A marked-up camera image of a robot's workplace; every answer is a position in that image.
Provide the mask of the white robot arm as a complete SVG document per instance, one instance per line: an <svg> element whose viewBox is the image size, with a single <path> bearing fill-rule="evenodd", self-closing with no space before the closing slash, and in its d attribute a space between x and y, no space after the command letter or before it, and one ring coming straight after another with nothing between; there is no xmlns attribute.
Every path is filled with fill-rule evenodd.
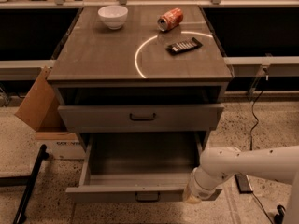
<svg viewBox="0 0 299 224"><path fill-rule="evenodd" d="M299 146L240 151L206 147L182 194L186 203L208 200L233 175L250 175L292 186L282 224L299 224Z"/></svg>

